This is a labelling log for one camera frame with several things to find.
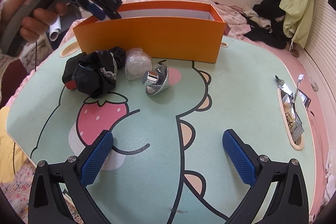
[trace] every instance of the open cardboard box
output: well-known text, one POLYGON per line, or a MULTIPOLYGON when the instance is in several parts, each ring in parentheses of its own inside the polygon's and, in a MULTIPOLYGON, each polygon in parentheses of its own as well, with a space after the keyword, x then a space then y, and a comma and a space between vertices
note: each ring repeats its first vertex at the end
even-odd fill
POLYGON ((151 57, 216 63, 230 30, 210 4, 155 0, 122 4, 121 19, 91 16, 73 31, 83 52, 141 47, 151 57))

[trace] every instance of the metal screw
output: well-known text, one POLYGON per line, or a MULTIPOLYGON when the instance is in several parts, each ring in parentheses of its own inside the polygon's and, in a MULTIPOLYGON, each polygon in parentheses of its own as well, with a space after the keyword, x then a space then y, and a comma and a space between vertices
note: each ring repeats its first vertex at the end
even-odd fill
POLYGON ((68 162, 74 162, 74 161, 76 161, 76 159, 77 159, 76 156, 70 156, 70 157, 68 158, 68 162))
POLYGON ((297 159, 292 159, 292 163, 293 163, 294 165, 299 165, 299 161, 298 161, 297 159))
POLYGON ((263 162, 268 162, 268 157, 266 155, 261 155, 260 160, 263 162))
POLYGON ((39 163, 37 164, 38 167, 42 167, 43 165, 45 165, 44 160, 40 160, 39 163))

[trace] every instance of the clear plastic wrap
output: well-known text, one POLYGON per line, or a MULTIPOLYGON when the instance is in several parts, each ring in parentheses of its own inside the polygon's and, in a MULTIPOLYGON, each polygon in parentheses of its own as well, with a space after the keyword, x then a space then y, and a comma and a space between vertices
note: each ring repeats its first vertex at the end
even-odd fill
POLYGON ((152 70, 150 57, 141 48, 132 48, 126 54, 125 75, 127 80, 143 77, 146 71, 152 70))

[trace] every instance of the person's arm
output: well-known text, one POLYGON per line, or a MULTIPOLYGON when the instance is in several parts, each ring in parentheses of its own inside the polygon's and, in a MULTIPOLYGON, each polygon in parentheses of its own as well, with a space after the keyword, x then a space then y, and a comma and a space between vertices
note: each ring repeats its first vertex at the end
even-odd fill
MULTIPOLYGON (((0 2, 0 36, 2 30, 14 15, 16 10, 28 0, 1 0, 0 2)), ((20 35, 28 42, 35 42, 40 35, 43 35, 49 25, 52 25, 57 15, 64 15, 67 11, 66 4, 58 3, 56 11, 47 11, 41 8, 34 10, 33 17, 25 17, 21 22, 20 35)))

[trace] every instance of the black cable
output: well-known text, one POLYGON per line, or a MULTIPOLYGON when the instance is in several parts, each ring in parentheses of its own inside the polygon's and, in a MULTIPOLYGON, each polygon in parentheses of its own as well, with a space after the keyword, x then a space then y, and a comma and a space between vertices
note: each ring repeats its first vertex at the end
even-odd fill
POLYGON ((14 153, 15 153, 15 143, 14 143, 14 147, 13 147, 13 172, 14 172, 14 175, 15 175, 14 153))
POLYGON ((36 71, 36 63, 37 63, 37 41, 35 42, 35 71, 36 71))

